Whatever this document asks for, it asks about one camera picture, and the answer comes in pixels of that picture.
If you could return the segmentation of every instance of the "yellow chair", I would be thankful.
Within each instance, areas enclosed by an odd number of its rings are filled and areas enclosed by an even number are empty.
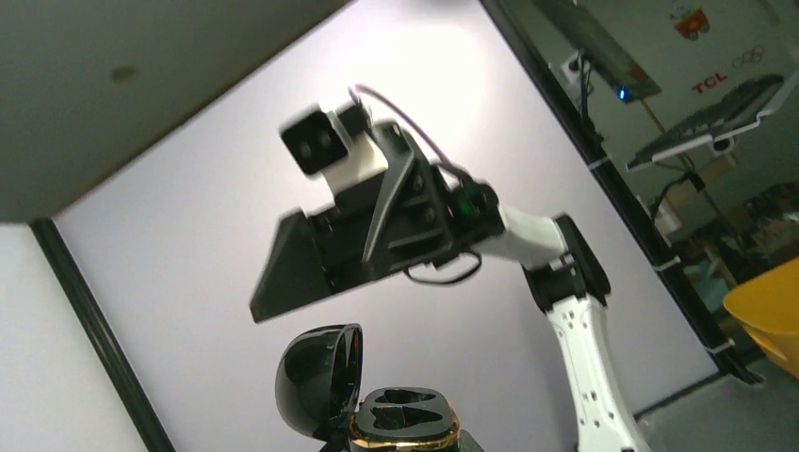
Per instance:
[[[799,379],[799,258],[739,285],[724,305],[769,360]]]

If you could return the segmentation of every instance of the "monitor arm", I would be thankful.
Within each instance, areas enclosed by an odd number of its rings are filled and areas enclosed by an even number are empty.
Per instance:
[[[499,203],[488,184],[450,163],[429,162],[398,123],[372,123],[357,103],[315,110],[282,137],[306,174],[325,177],[334,204],[281,220],[251,301],[256,322],[462,254],[478,257],[478,265],[480,256],[515,261],[558,336],[579,451],[650,450],[612,365],[610,284],[569,216],[534,217]]]

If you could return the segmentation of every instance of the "black tube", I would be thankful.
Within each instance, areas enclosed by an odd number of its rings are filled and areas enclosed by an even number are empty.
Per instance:
[[[89,290],[75,261],[70,254],[56,224],[51,219],[30,223],[41,250],[58,282],[72,304],[80,324],[103,363],[111,382],[117,389],[125,409],[130,415],[141,440],[150,452],[174,452],[166,430],[161,426],[147,395],[122,352],[114,332],[108,326],[100,306]]]
[[[578,111],[530,37],[524,32],[513,8],[504,0],[481,0],[481,3],[532,83],[541,92],[561,127],[577,147],[586,165],[595,165],[591,173],[610,198],[613,207],[644,251],[646,258],[653,267],[672,262],[677,255],[660,236],[619,171],[608,160],[608,155],[599,144],[596,132],[583,126]],[[657,273],[680,311],[688,319],[699,341],[707,350],[714,350],[709,351],[709,355],[719,371],[748,384],[761,382],[760,376],[746,368],[734,348],[728,347],[729,339],[693,290],[680,266],[669,266]]]

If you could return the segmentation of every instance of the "open lid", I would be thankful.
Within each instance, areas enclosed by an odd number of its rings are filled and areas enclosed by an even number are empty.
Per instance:
[[[320,327],[297,336],[275,379],[283,420],[304,436],[330,441],[355,413],[362,364],[360,325]]]

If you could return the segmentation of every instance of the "gray floor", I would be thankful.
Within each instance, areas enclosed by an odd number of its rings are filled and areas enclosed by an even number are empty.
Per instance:
[[[656,452],[799,451],[799,381],[775,365],[751,388],[732,378],[705,386],[641,420]]]

